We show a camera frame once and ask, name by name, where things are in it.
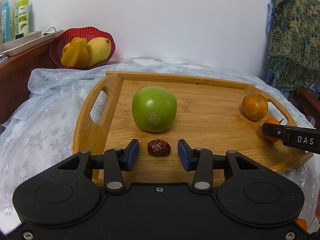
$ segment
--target wooden headboard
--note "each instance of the wooden headboard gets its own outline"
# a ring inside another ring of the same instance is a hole
[[[56,68],[49,55],[52,40],[43,42],[0,64],[0,124],[29,99],[28,81],[36,68]]]

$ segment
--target blue spray bottle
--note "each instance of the blue spray bottle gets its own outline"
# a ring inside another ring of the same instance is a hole
[[[11,40],[10,6],[8,0],[4,0],[3,8],[1,10],[1,40],[2,43]]]

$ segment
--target bowl of fruit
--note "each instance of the bowl of fruit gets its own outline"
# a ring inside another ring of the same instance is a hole
[[[115,49],[109,33],[85,27],[68,29],[55,38],[49,54],[58,68],[88,70],[105,65]]]

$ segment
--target green apple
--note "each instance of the green apple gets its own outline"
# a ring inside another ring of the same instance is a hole
[[[176,113],[177,99],[161,87],[144,87],[132,99],[134,122],[148,132],[168,129],[173,124]]]

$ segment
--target tray handle hole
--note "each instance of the tray handle hole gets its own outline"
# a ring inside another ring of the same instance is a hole
[[[99,124],[103,114],[103,110],[106,108],[107,102],[108,96],[104,91],[101,90],[97,97],[97,100],[95,101],[90,111],[90,117],[96,124]]]
[[[288,123],[288,120],[284,117],[284,115],[281,114],[281,112],[278,110],[278,108],[276,108],[274,106],[274,104],[271,102],[268,102],[268,111],[274,119],[277,119],[278,121],[283,119],[281,124],[286,125]]]

